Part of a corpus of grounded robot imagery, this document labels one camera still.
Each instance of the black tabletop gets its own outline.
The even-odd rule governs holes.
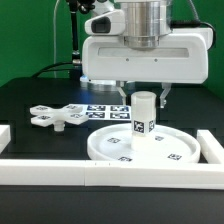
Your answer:
[[[161,93],[161,87],[136,84]],[[157,124],[196,137],[208,129],[224,144],[224,102],[200,85],[174,85]],[[118,121],[34,126],[29,108],[68,104],[121,104],[117,92],[94,92],[68,79],[19,78],[0,88],[0,124],[10,124],[12,141],[1,159],[89,159],[86,140],[93,131]],[[0,223],[223,223],[224,192],[214,190],[119,187],[0,186]]]

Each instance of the green backdrop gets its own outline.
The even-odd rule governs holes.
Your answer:
[[[209,51],[209,78],[205,85],[224,99],[223,0],[194,0],[201,20],[217,30],[216,46]],[[0,1],[0,85],[15,77],[28,77],[53,63],[53,11],[56,0]],[[79,15],[80,46],[86,34]],[[174,0],[174,19],[192,18],[186,0]],[[71,60],[71,22],[68,6],[61,0],[57,14],[57,61]]]

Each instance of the small white block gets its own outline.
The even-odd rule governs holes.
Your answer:
[[[224,189],[220,164],[130,164],[121,169],[122,187]]]
[[[42,127],[47,127],[55,122],[54,116],[52,114],[49,115],[40,115],[37,117],[31,118],[31,123],[35,125],[39,125]]]
[[[30,113],[33,115],[47,115],[52,112],[53,112],[53,109],[51,107],[47,107],[43,105],[30,108]]]
[[[10,126],[0,125],[0,153],[8,145],[11,140]]]
[[[208,163],[224,164],[224,149],[208,130],[198,130],[197,140]]]
[[[0,185],[83,186],[85,161],[0,160]]]
[[[89,116],[88,115],[83,115],[83,114],[65,114],[63,119],[71,124],[76,124],[76,125],[80,125],[86,121],[89,120]]]
[[[69,104],[61,109],[63,113],[80,113],[82,112],[82,106],[77,104]]]

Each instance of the black cable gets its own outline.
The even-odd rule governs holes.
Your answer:
[[[48,65],[47,67],[44,67],[40,71],[34,73],[32,75],[32,78],[37,78],[42,72],[44,72],[50,68],[58,67],[61,65],[72,65],[72,64],[73,64],[72,61],[69,61],[69,62],[58,62],[58,63],[52,64],[52,65]]]
[[[194,20],[200,21],[200,18],[199,18],[199,15],[198,15],[198,12],[197,12],[197,9],[195,7],[195,4],[194,4],[193,0],[187,0],[187,2],[188,2],[188,5],[191,8],[192,13],[193,13]]]
[[[50,70],[45,70],[45,71],[43,71],[42,73],[45,73],[45,72],[61,72],[61,71],[71,71],[72,69],[74,69],[74,68],[65,68],[65,69],[50,69]]]
[[[214,45],[216,43],[216,39],[217,39],[217,33],[216,33],[216,30],[215,30],[214,26],[212,26],[210,23],[207,23],[207,22],[201,22],[201,25],[202,26],[209,27],[209,28],[212,29],[212,31],[213,31],[213,41],[212,41],[211,48],[214,47]]]
[[[174,20],[171,22],[171,29],[173,28],[197,28],[201,26],[206,26],[212,29],[213,32],[213,40],[212,40],[212,45],[209,49],[211,49],[215,43],[216,43],[216,30],[215,28],[207,22],[201,22],[198,20]]]
[[[77,26],[77,10],[78,3],[77,1],[67,0],[70,13],[71,13],[71,22],[72,22],[72,59],[80,59],[79,53],[79,40],[78,40],[78,26]]]

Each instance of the white round tray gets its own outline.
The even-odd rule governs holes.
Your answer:
[[[101,128],[88,138],[88,155],[92,160],[127,162],[197,163],[200,145],[195,138],[174,128],[156,125],[148,144],[131,148],[131,124]]]

